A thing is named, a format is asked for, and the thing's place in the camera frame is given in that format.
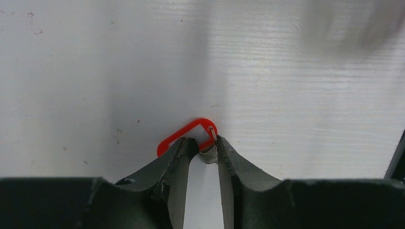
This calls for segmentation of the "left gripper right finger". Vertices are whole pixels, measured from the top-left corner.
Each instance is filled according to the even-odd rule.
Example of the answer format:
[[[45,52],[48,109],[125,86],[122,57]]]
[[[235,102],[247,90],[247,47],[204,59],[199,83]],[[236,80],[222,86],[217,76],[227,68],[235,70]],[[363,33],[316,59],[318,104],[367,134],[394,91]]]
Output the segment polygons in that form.
[[[226,229],[402,229],[405,187],[386,179],[277,179],[217,138]]]

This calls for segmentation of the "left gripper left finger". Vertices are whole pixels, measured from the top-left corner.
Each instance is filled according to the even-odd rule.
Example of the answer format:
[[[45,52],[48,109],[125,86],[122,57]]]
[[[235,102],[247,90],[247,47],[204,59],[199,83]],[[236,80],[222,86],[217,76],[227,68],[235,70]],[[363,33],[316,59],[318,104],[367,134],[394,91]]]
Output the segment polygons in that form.
[[[3,229],[181,229],[195,140],[178,139],[161,157],[110,183],[102,177],[0,181]]]

